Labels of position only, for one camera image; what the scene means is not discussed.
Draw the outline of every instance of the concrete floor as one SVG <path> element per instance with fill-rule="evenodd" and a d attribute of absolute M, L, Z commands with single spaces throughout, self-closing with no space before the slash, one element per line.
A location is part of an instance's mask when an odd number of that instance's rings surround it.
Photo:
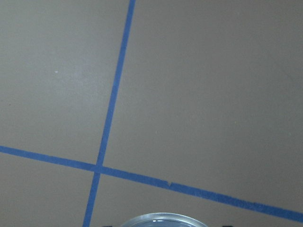
<path fill-rule="evenodd" d="M 1 226 L 119 227 L 152 212 L 302 225 L 303 2 L 128 5 L 0 1 Z"/>

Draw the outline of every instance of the tape line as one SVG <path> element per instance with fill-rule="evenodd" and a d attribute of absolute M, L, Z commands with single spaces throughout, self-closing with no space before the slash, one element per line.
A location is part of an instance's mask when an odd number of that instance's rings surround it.
<path fill-rule="evenodd" d="M 118 90 L 119 90 L 120 78 L 122 75 L 122 69 L 123 69 L 123 64 L 124 64 L 124 59 L 125 59 L 125 54 L 126 54 L 128 37 L 129 37 L 130 28 L 131 28 L 131 24 L 132 24 L 134 6 L 135 6 L 135 0 L 130 0 L 129 5 L 128 5 L 128 11 L 127 11 L 127 16 L 126 16 L 123 37 L 122 37 L 122 41 L 121 41 L 121 47 L 120 47 L 120 53 L 119 53 L 115 78 L 114 78 L 114 82 L 113 82 L 112 92 L 110 95 L 110 100 L 109 100 L 109 104 L 108 104 L 107 115 L 106 115 L 106 120 L 105 120 L 105 124 L 104 124 L 99 154 L 98 154 L 98 158 L 97 158 L 96 166 L 99 168 L 101 168 L 103 166 L 104 156 L 105 156 L 105 152 L 106 152 L 106 148 L 107 148 L 109 132 L 110 132 L 110 128 L 111 128 L 111 124 L 112 124 L 112 120 L 113 120 L 113 115 L 114 115 L 114 110 L 115 110 L 115 105 L 116 105 L 116 100 L 117 100 L 117 95 L 118 95 Z M 97 194 L 97 190 L 98 190 L 99 181 L 100 181 L 100 174 L 95 173 L 92 184 L 91 184 L 89 200 L 88 200 L 88 204 L 87 204 L 86 212 L 85 212 L 85 216 L 84 216 L 84 221 L 83 221 L 83 227 L 89 227 L 89 225 L 90 225 L 90 220 L 91 220 L 91 216 L 92 216 L 92 212 L 93 212 L 93 208 L 94 208 L 94 204 L 95 204 L 95 198 L 96 198 L 96 194 Z"/>
<path fill-rule="evenodd" d="M 54 157 L 54 156 L 49 156 L 49 155 L 38 154 L 38 153 L 25 151 L 25 150 L 19 150 L 19 149 L 15 149 L 15 148 L 8 148 L 8 147 L 0 146 L 0 152 L 5 153 L 5 154 L 19 156 L 19 157 L 26 157 L 26 158 L 33 159 L 33 160 L 54 163 L 57 165 L 69 166 L 69 167 L 73 167 L 73 168 L 77 168 L 77 169 L 84 169 L 84 170 L 88 170 L 88 171 L 92 171 L 92 172 L 94 172 L 96 170 L 96 166 L 94 164 L 70 160 L 70 159 L 61 158 L 61 157 Z"/>

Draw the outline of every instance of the gray floor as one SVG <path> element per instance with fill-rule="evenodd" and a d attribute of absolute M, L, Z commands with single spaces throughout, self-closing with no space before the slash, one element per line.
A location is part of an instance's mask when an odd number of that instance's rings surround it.
<path fill-rule="evenodd" d="M 0 1 L 0 146 L 95 164 L 126 0 Z M 138 0 L 104 166 L 302 213 L 303 2 Z M 92 172 L 0 153 L 1 226 L 82 226 Z M 101 175 L 92 227 L 299 222 Z"/>

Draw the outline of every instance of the blue tape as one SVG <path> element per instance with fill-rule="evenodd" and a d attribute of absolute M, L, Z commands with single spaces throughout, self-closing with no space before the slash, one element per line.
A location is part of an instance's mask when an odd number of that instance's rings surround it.
<path fill-rule="evenodd" d="M 30 151 L 19 150 L 15 148 L 8 148 L 4 146 L 0 146 L 0 152 L 10 155 L 15 155 L 19 157 L 26 157 L 34 160 L 39 160 L 43 162 L 53 163 L 62 166 L 69 166 L 77 169 L 84 169 L 87 171 L 94 172 L 96 170 L 96 166 L 94 164 L 89 164 L 85 162 L 79 162 L 75 160 L 70 160 L 61 157 L 54 157 L 49 155 L 38 154 Z"/>
<path fill-rule="evenodd" d="M 103 135 L 102 135 L 102 139 L 101 139 L 101 146 L 100 146 L 99 155 L 97 158 L 97 166 L 102 166 L 103 161 L 104 161 L 110 127 L 111 127 L 112 120 L 113 120 L 116 99 L 117 99 L 118 90 L 119 90 L 120 78 L 122 75 L 122 69 L 123 69 L 123 64 L 124 64 L 124 59 L 125 59 L 125 54 L 126 54 L 128 37 L 129 37 L 131 24 L 132 24 L 134 6 L 135 6 L 135 0 L 130 0 L 129 6 L 128 6 L 128 12 L 127 12 L 127 16 L 126 16 L 124 33 L 123 33 L 121 47 L 120 47 L 120 54 L 119 54 L 119 58 L 118 58 L 114 83 L 113 83 L 113 87 L 112 87 L 112 93 L 111 93 L 110 100 L 109 100 L 107 116 L 106 116 Z"/>
<path fill-rule="evenodd" d="M 133 174 L 126 171 L 118 170 L 118 169 L 112 169 L 109 167 L 102 167 L 101 173 L 109 176 L 114 176 L 134 182 L 139 182 L 147 185 L 156 186 L 159 188 L 168 189 L 175 192 L 180 192 L 183 194 L 196 196 L 199 198 L 212 200 L 219 203 L 224 203 L 227 205 L 231 205 L 234 207 L 246 209 L 246 210 L 252 210 L 255 212 L 263 213 L 263 214 L 269 214 L 271 216 L 276 216 L 279 218 L 285 218 L 292 221 L 298 221 L 303 223 L 303 213 L 299 213 L 292 210 L 286 210 L 283 208 L 273 207 L 261 203 L 255 203 L 255 202 L 249 202 L 245 200 L 240 200 L 228 195 L 223 195 L 215 192 L 206 191 L 199 188 L 194 188 L 190 186 L 186 186 L 183 184 L 178 183 L 171 183 L 169 184 L 167 181 L 160 180 L 154 177 L 148 177 L 144 175 L 139 174 Z"/>
<path fill-rule="evenodd" d="M 93 209 L 95 205 L 99 181 L 100 181 L 100 174 L 94 173 L 90 192 L 89 192 L 89 200 L 87 202 L 86 211 L 84 215 L 83 227 L 89 227 L 90 225 L 91 215 L 93 213 Z"/>
<path fill-rule="evenodd" d="M 125 54 L 126 54 L 128 37 L 129 37 L 131 24 L 132 24 L 134 6 L 135 6 L 135 0 L 130 0 L 129 6 L 128 6 L 128 12 L 127 12 L 127 16 L 126 16 L 126 22 L 125 22 L 122 42 L 121 42 L 121 47 L 120 47 L 120 53 L 119 53 L 115 78 L 114 78 L 114 82 L 113 82 L 112 92 L 110 95 L 106 120 L 105 120 L 105 124 L 104 124 L 99 154 L 98 154 L 97 163 L 96 163 L 96 166 L 99 168 L 101 168 L 103 166 L 103 162 L 104 162 L 109 132 L 110 132 L 110 128 L 111 128 L 111 124 L 112 124 L 112 120 L 113 120 L 113 115 L 114 115 L 114 110 L 115 110 L 115 105 L 116 105 L 116 100 L 117 100 L 117 95 L 118 95 L 118 90 L 119 90 L 120 78 L 122 75 L 122 69 L 123 69 L 123 64 L 124 64 L 124 59 L 125 59 Z M 83 227 L 89 227 L 94 204 L 95 204 L 95 198 L 96 198 L 96 194 L 97 194 L 97 190 L 98 190 L 99 180 L 100 180 L 100 174 L 95 173 L 92 184 L 91 184 L 91 189 L 90 189 L 90 193 L 89 193 L 89 201 L 88 201 L 88 204 L 86 207 L 86 212 L 85 212 L 84 221 L 83 221 Z"/>

